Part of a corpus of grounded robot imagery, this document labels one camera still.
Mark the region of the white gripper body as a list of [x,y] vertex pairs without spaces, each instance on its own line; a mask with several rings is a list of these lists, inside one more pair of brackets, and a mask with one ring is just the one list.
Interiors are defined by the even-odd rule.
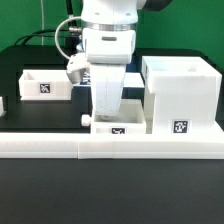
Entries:
[[116,116],[121,103],[126,66],[91,64],[93,111],[100,116]]

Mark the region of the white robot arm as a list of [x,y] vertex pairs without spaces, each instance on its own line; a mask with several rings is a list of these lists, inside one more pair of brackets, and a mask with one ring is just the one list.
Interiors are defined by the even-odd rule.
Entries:
[[126,66],[135,50],[137,11],[161,11],[172,1],[83,0],[82,45],[96,115],[112,117],[119,111]]

